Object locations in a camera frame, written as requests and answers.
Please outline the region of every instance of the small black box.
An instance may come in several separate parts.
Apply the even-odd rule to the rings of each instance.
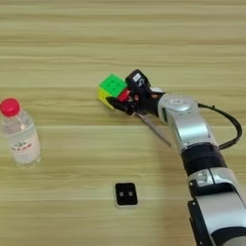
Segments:
[[[135,184],[133,183],[116,184],[115,192],[116,192],[116,200],[118,206],[137,205]]]

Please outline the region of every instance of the wood grain surface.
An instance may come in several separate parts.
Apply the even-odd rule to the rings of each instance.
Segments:
[[[96,87],[140,68],[245,128],[245,65],[245,0],[0,0],[0,100],[21,101],[42,145],[40,166],[20,170],[0,138],[0,245],[195,245],[177,150],[104,107]],[[234,136],[203,116],[219,142]],[[244,136],[223,155],[246,191],[245,150]],[[116,207],[120,182],[135,183],[137,207]]]

